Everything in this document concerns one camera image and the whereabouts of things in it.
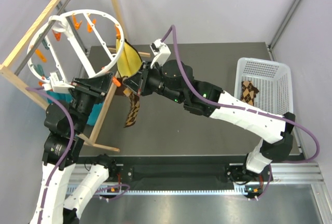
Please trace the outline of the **brown argyle sock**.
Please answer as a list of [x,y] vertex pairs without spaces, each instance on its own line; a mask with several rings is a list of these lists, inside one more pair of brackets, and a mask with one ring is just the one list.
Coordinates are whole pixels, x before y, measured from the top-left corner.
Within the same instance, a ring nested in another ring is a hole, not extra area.
[[130,110],[124,123],[124,128],[133,126],[136,123],[138,112],[140,110],[140,98],[134,92],[122,83],[123,78],[117,78],[116,96],[125,96],[130,102]]
[[256,88],[253,85],[252,81],[245,80],[245,81],[241,82],[241,90],[242,90],[242,93],[241,93],[240,100],[251,106],[254,106],[255,98],[256,98],[257,94],[259,93],[258,88]]

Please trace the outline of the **white round clip hanger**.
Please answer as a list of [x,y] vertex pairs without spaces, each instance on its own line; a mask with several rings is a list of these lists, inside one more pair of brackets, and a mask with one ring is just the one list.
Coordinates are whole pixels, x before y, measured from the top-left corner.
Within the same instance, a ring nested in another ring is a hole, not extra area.
[[[82,15],[87,20],[88,32],[96,35],[99,43],[101,44],[102,48],[104,49],[104,51],[106,52],[106,55],[109,58],[109,63],[106,66],[102,67],[99,72],[96,72],[93,69],[86,54],[81,49],[77,38],[74,36],[74,31],[73,31],[72,27],[70,26],[69,21],[67,20],[68,17],[75,17],[76,15]],[[94,22],[94,20],[92,20],[90,18],[91,15],[98,15],[102,18],[105,18],[105,19],[111,21],[114,25],[115,24],[119,25],[119,29],[121,32],[121,39],[116,39],[116,45],[118,46],[118,48],[116,49],[115,53],[111,53],[110,50],[108,49],[106,41],[101,37],[100,33],[96,29],[96,23]],[[122,50],[124,47],[124,42],[125,42],[124,31],[123,31],[123,28],[122,28],[120,22],[108,13],[105,13],[105,12],[102,12],[99,10],[93,10],[93,9],[79,9],[79,10],[72,10],[69,12],[65,12],[61,15],[50,16],[48,19],[48,22],[46,24],[44,24],[36,32],[36,34],[34,34],[34,36],[32,37],[32,39],[28,45],[27,52],[30,52],[33,48],[35,48],[36,50],[34,52],[36,53],[36,55],[42,61],[45,61],[46,57],[38,49],[38,44],[37,44],[37,40],[39,38],[41,38],[41,42],[46,44],[47,50],[50,51],[51,56],[55,61],[55,65],[56,65],[55,72],[58,72],[60,80],[63,79],[68,83],[70,83],[70,82],[67,80],[67,78],[65,76],[64,70],[60,64],[60,61],[55,52],[55,49],[54,49],[53,45],[51,44],[51,41],[49,40],[48,36],[42,37],[43,33],[48,34],[49,32],[54,32],[55,34],[60,34],[60,35],[64,34],[66,36],[67,40],[69,41],[70,45],[72,46],[73,50],[75,51],[77,57],[79,58],[79,61],[83,65],[84,69],[86,70],[89,78],[99,77],[99,76],[106,74],[108,71],[110,71],[110,69],[113,68],[117,64],[117,61],[120,57],[120,54],[122,53]],[[49,76],[40,75],[36,71],[36,69],[34,67],[34,63],[32,62],[32,59],[29,59],[27,61],[27,64],[28,64],[28,68],[30,69],[30,71],[36,78],[41,80],[43,83],[49,82],[50,75]]]

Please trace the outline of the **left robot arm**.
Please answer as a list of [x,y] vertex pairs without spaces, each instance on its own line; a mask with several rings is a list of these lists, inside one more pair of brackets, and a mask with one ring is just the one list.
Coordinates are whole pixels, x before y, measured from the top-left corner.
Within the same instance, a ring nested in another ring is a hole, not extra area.
[[69,88],[72,96],[69,103],[55,99],[42,88],[28,89],[51,100],[44,121],[50,133],[44,144],[41,187],[31,223],[79,223],[101,184],[118,177],[116,161],[108,155],[99,155],[72,195],[66,196],[84,144],[79,135],[94,105],[107,96],[112,78],[111,72],[95,78],[75,78]]

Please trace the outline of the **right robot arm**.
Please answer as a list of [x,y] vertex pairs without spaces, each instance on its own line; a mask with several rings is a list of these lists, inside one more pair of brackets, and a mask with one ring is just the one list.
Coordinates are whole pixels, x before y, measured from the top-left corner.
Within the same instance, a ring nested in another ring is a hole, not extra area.
[[293,147],[294,114],[275,115],[242,102],[212,83],[195,80],[192,68],[178,68],[175,60],[163,66],[144,62],[123,83],[137,96],[156,93],[182,104],[191,114],[229,122],[258,135],[260,142],[246,155],[242,167],[248,180],[255,180],[271,162],[285,161]]

